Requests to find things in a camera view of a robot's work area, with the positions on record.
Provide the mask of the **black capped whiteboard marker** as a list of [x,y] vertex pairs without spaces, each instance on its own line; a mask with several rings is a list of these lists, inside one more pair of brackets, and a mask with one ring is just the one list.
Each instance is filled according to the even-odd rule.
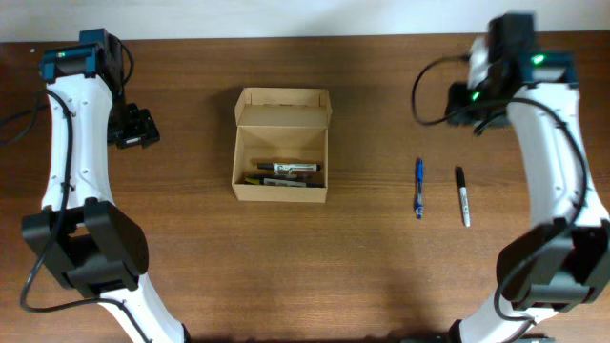
[[293,172],[320,172],[322,167],[319,164],[299,164],[299,163],[257,163],[259,170],[273,171],[276,174]]

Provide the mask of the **brown cardboard box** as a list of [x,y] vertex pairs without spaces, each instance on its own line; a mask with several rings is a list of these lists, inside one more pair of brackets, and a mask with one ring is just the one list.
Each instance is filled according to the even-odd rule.
[[[324,89],[245,88],[234,107],[236,139],[232,187],[240,201],[324,203],[328,194],[330,94]],[[257,163],[319,164],[304,182],[324,188],[250,185]]]

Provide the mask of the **yellow highlighter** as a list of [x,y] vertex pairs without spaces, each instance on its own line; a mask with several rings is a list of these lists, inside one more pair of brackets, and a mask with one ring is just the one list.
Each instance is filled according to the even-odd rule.
[[260,178],[245,178],[245,182],[250,185],[264,185],[264,182]]

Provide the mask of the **blue ballpoint pen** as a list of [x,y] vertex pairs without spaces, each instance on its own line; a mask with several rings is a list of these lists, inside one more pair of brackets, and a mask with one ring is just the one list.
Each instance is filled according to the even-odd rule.
[[421,158],[418,158],[417,162],[416,162],[416,195],[415,195],[415,205],[414,205],[416,218],[418,220],[420,220],[423,216],[422,193],[423,193],[423,161]]

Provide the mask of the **black ballpoint pen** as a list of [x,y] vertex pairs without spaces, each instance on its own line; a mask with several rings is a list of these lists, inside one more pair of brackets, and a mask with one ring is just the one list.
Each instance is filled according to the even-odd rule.
[[249,178],[273,178],[283,180],[304,181],[313,178],[310,174],[250,174]]

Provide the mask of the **blue capped whiteboard marker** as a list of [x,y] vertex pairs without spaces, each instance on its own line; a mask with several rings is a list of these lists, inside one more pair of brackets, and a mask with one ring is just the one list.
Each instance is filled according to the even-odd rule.
[[265,186],[296,187],[296,188],[324,188],[323,184],[294,181],[287,179],[261,178],[260,184]]

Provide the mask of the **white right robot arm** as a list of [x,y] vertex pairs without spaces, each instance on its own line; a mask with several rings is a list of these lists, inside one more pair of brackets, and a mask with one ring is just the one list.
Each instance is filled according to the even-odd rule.
[[540,321],[595,301],[609,282],[609,213],[580,134],[580,82],[572,54],[542,50],[534,17],[493,19],[473,44],[466,83],[449,91],[445,117],[483,131],[509,123],[530,198],[530,230],[498,256],[497,288],[451,328],[454,342],[514,342]]

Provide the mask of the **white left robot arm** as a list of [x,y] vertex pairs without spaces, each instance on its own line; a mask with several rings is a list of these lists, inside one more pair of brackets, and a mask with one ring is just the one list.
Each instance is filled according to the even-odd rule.
[[99,305],[134,342],[188,342],[150,280],[143,230],[112,198],[108,147],[160,139],[150,112],[126,101],[132,72],[131,53],[104,29],[82,30],[77,45],[42,56],[51,167],[40,213],[22,221],[37,260],[19,304],[28,313]]

